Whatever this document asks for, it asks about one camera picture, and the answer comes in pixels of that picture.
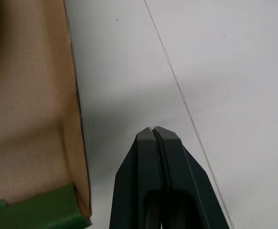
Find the white surface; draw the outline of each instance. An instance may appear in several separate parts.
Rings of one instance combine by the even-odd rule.
[[[278,0],[147,0],[235,229],[278,228]],[[67,0],[92,228],[135,134],[175,131],[207,170],[144,0]]]
[[[278,228],[278,0],[147,4],[234,228]]]
[[[142,129],[176,132],[210,171],[144,1],[67,0],[66,8],[89,157],[91,228],[106,229],[115,174]]]

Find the cardboard box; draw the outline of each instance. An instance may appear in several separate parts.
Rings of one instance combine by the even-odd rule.
[[[75,69],[62,0],[2,0],[0,199],[19,203],[69,183],[91,216]]]

